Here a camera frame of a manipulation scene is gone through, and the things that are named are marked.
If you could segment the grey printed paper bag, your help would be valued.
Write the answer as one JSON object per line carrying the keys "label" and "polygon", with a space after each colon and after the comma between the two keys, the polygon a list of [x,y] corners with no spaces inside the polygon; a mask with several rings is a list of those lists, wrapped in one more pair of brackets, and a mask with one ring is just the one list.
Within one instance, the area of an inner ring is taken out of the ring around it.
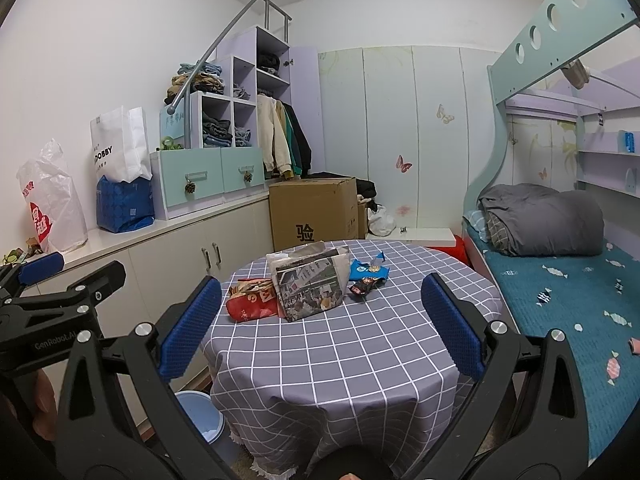
{"label": "grey printed paper bag", "polygon": [[314,242],[266,255],[279,315],[288,322],[338,307],[344,299],[352,254],[346,245]]}

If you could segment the black snack wrapper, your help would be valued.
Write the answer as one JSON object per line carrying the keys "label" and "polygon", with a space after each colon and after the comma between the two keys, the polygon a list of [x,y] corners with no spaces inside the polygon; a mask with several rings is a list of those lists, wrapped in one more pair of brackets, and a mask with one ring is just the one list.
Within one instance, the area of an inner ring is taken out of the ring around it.
{"label": "black snack wrapper", "polygon": [[367,276],[353,282],[348,289],[349,296],[355,301],[364,301],[370,292],[385,284],[384,278],[371,278]]}

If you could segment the red stool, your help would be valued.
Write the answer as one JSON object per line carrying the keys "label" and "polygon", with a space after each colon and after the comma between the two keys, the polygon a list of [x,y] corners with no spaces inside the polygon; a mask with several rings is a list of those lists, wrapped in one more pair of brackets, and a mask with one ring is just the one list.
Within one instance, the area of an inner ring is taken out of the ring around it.
{"label": "red stool", "polygon": [[440,252],[450,255],[452,258],[459,260],[466,266],[471,265],[464,241],[460,236],[454,236],[454,244],[452,246],[436,246],[435,250],[439,250]]}

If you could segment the grey metal handrail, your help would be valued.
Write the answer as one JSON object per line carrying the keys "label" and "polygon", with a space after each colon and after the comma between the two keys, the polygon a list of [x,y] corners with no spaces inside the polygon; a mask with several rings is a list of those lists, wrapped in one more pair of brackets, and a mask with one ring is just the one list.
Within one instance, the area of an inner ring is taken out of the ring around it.
{"label": "grey metal handrail", "polygon": [[186,81],[183,83],[181,89],[175,95],[174,99],[167,107],[167,113],[169,115],[175,114],[178,105],[190,96],[191,87],[195,76],[202,70],[204,64],[209,61],[209,58],[214,54],[220,44],[227,38],[227,36],[232,32],[235,26],[239,23],[239,21],[244,18],[244,15],[252,10],[253,6],[256,6],[258,2],[262,2],[264,4],[264,20],[265,20],[265,29],[269,29],[270,23],[270,14],[272,10],[275,10],[279,13],[283,18],[283,40],[287,44],[288,43],[288,30],[290,29],[290,24],[293,21],[293,18],[288,12],[285,12],[280,6],[275,4],[272,0],[250,0],[245,6],[242,7],[241,10],[232,18],[232,20],[226,25],[226,27],[220,32],[220,34],[216,37],[216,39],[212,42],[212,44],[207,48],[207,50],[202,54],[202,56],[198,59],[198,62],[194,64],[193,70],[186,78]]}

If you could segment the red snack bag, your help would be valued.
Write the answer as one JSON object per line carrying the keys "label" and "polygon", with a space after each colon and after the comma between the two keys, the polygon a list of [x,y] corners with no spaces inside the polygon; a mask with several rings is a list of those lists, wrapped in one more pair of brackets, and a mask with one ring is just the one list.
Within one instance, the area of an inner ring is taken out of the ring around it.
{"label": "red snack bag", "polygon": [[248,322],[279,315],[276,291],[270,278],[243,278],[232,284],[226,300],[234,322]]}

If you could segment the cream hanging jacket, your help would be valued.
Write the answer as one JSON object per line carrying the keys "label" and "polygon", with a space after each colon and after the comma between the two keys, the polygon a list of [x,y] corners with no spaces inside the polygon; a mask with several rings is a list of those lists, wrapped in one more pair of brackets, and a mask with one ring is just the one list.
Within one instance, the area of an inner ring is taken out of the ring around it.
{"label": "cream hanging jacket", "polygon": [[290,148],[285,132],[284,107],[271,96],[257,96],[257,132],[262,162],[268,172],[280,176],[292,171]]}

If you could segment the white paper shopping bag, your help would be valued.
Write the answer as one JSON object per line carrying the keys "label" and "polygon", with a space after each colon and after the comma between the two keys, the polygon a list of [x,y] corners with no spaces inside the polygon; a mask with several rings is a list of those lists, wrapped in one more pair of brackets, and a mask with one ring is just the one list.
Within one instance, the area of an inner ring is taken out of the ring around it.
{"label": "white paper shopping bag", "polygon": [[96,180],[131,183],[152,179],[145,114],[142,107],[121,106],[90,122]]}

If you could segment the white wardrobe with butterflies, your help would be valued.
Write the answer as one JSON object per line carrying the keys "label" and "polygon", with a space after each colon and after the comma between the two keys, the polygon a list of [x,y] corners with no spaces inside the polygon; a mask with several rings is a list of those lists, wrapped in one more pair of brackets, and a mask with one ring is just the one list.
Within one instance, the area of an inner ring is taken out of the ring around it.
{"label": "white wardrobe with butterflies", "polygon": [[495,52],[376,47],[322,52],[326,170],[369,180],[401,228],[462,229],[495,139]]}

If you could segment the blue gift bag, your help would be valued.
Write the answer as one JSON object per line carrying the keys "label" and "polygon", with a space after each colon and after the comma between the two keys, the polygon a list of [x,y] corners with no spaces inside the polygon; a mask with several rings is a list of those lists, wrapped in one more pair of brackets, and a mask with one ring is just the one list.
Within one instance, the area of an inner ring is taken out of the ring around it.
{"label": "blue gift bag", "polygon": [[111,233],[126,233],[152,226],[155,220],[152,181],[143,178],[96,184],[96,224]]}

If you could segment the teal bunk bed frame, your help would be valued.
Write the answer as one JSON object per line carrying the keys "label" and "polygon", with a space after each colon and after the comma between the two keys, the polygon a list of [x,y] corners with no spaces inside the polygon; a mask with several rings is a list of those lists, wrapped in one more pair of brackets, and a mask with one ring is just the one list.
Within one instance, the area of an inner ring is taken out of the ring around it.
{"label": "teal bunk bed frame", "polygon": [[639,251],[639,0],[544,0],[492,63],[464,70],[480,161],[463,199],[495,184],[583,190],[604,236]]}

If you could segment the white red plastic bag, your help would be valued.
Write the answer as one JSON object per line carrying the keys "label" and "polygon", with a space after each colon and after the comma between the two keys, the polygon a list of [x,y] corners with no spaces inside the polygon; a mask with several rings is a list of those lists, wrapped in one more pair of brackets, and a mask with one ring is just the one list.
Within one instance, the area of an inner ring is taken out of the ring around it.
{"label": "white red plastic bag", "polygon": [[62,146],[54,139],[17,170],[21,192],[44,252],[71,252],[88,240],[87,223]]}

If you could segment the white low cabinet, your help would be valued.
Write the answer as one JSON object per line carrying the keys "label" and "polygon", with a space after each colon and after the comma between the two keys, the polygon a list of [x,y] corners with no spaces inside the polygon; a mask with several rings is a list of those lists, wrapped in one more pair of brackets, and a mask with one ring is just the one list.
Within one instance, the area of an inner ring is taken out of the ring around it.
{"label": "white low cabinet", "polygon": [[126,270],[125,285],[98,307],[98,315],[105,336],[120,336],[137,322],[157,321],[205,275],[228,281],[271,251],[268,194],[261,192],[134,232],[91,230],[84,246],[64,256],[61,273],[26,294],[59,292],[117,260]]}

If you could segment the white plastic bag on floor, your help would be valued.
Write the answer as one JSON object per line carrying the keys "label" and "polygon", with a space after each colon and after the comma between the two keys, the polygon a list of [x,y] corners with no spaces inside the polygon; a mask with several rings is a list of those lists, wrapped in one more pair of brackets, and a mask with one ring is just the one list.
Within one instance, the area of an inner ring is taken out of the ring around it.
{"label": "white plastic bag on floor", "polygon": [[396,229],[396,219],[383,205],[376,206],[375,210],[368,208],[367,213],[368,232],[370,234],[377,237],[386,237]]}

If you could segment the brown cardboard box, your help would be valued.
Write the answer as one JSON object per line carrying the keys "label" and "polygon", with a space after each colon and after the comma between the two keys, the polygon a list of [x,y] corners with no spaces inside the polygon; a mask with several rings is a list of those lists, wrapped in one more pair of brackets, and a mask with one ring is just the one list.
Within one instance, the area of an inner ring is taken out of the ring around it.
{"label": "brown cardboard box", "polygon": [[357,181],[353,177],[273,184],[269,209],[275,250],[359,238]]}

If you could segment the teal drawer shelf unit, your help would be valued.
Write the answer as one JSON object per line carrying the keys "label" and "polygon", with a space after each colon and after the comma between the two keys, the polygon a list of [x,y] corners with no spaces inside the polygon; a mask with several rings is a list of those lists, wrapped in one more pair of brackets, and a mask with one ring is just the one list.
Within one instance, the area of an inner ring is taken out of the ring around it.
{"label": "teal drawer shelf unit", "polygon": [[291,160],[309,148],[309,170],[326,168],[319,55],[292,47],[260,26],[225,39],[208,73],[175,114],[160,113],[160,146],[151,155],[157,218],[184,214],[264,189],[277,177],[262,162],[257,96],[280,101],[288,113]]}

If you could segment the teal candy print bedsheet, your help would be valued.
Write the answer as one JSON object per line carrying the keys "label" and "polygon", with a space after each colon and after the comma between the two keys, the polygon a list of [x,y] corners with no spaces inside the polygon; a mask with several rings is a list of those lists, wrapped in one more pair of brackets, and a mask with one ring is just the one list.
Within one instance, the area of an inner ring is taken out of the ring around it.
{"label": "teal candy print bedsheet", "polygon": [[586,401],[590,457],[613,441],[639,400],[639,261],[606,242],[594,257],[509,257],[466,228],[515,325],[558,328],[570,342]]}

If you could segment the light blue trash bin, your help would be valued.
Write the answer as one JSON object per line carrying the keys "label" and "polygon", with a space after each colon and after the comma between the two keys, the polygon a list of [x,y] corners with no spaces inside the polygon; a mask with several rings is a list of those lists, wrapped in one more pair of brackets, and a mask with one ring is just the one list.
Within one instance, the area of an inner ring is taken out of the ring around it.
{"label": "light blue trash bin", "polygon": [[176,398],[208,444],[214,443],[222,435],[224,415],[217,410],[207,393],[182,390],[176,393]]}

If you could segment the blue cookie wrapper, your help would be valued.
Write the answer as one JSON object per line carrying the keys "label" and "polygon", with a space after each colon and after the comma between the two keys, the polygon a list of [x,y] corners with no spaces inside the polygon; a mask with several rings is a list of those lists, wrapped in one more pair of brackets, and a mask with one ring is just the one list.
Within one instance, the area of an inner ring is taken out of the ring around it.
{"label": "blue cookie wrapper", "polygon": [[379,252],[370,262],[362,262],[354,259],[349,267],[349,279],[354,282],[364,280],[365,278],[386,281],[390,275],[390,269],[385,263],[386,257],[384,252]]}

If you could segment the grey checked tablecloth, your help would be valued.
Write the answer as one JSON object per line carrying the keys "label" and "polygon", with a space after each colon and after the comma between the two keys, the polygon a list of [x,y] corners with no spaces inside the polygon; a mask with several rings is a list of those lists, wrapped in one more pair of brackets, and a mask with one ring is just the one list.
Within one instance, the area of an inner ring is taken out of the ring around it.
{"label": "grey checked tablecloth", "polygon": [[439,274],[488,320],[503,314],[495,286],[444,252],[370,240],[349,249],[363,262],[383,256],[390,271],[365,300],[295,322],[220,312],[203,339],[213,404],[264,476],[291,477],[349,445],[405,474],[444,433],[459,392],[421,304],[423,279]]}

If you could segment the grey folded duvet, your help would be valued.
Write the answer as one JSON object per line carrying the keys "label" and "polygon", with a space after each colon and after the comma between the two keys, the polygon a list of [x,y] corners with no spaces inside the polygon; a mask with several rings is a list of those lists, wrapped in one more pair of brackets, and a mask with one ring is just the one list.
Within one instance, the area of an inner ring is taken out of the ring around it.
{"label": "grey folded duvet", "polygon": [[597,256],[603,250],[603,212],[585,191],[499,184],[480,194],[478,206],[490,244],[503,255]]}

